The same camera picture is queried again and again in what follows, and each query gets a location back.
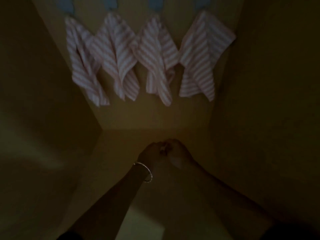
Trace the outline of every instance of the floor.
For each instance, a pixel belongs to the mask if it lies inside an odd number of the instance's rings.
[[[146,145],[166,137],[182,140],[195,160],[210,171],[206,162],[212,147],[205,130],[106,131],[83,171],[57,234],[120,180]],[[195,239],[200,235],[202,239],[258,239],[275,223],[259,206],[217,179],[208,187],[203,185],[203,194],[171,165],[164,164],[160,171],[153,184],[142,185],[138,191],[118,240],[128,239],[128,235],[130,239]]]

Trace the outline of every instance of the bangle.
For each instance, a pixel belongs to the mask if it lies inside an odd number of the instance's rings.
[[[149,171],[149,174],[150,174],[150,176],[151,176],[151,179],[150,179],[150,180],[144,180],[144,181],[145,181],[146,183],[150,183],[150,182],[152,181],[152,178],[153,178],[150,169],[148,169],[148,167],[147,167],[146,165],[144,165],[142,162],[136,161],[136,162],[134,163],[134,165],[137,165],[137,164],[140,164],[140,165],[144,166],[144,167]]]

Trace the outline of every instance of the blue tape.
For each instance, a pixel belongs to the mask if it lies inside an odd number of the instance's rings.
[[[75,14],[75,7],[73,6],[73,0],[56,0],[57,7],[68,14]]]
[[[208,7],[210,5],[211,0],[194,0],[194,8],[196,10]]]
[[[149,8],[154,11],[160,11],[163,7],[163,0],[149,0]]]
[[[117,0],[103,0],[103,4],[107,10],[118,8]]]

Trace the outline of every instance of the striped fabric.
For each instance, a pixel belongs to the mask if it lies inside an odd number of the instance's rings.
[[[139,93],[139,82],[133,71],[137,63],[129,44],[134,32],[116,13],[110,12],[91,43],[90,51],[102,64],[103,69],[114,79],[115,93],[135,101]]]
[[[66,17],[66,44],[72,64],[72,80],[84,88],[88,98],[96,105],[109,105],[96,74],[101,66],[90,54],[88,47],[92,34],[71,17]]]
[[[146,22],[130,46],[138,61],[148,69],[146,92],[159,95],[162,102],[170,106],[169,84],[175,76],[179,52],[158,15]]]
[[[179,51],[180,63],[185,67],[179,96],[204,93],[209,101],[214,100],[213,68],[235,38],[231,30],[207,11],[198,14]]]

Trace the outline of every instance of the person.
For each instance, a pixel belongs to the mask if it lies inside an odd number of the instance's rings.
[[[236,219],[226,221],[233,224],[227,226],[230,233],[244,239],[259,239],[261,236],[264,240],[277,239],[279,228],[274,226],[276,223],[274,218],[253,201],[208,173],[193,159],[182,142],[168,139],[148,145],[139,154],[137,162],[128,173],[58,240],[115,239],[140,186],[144,181],[152,181],[152,172],[162,160],[169,160],[175,167],[191,175],[198,187],[202,188],[203,194],[213,202],[222,220],[224,216],[227,218],[232,214],[237,216],[238,221]]]

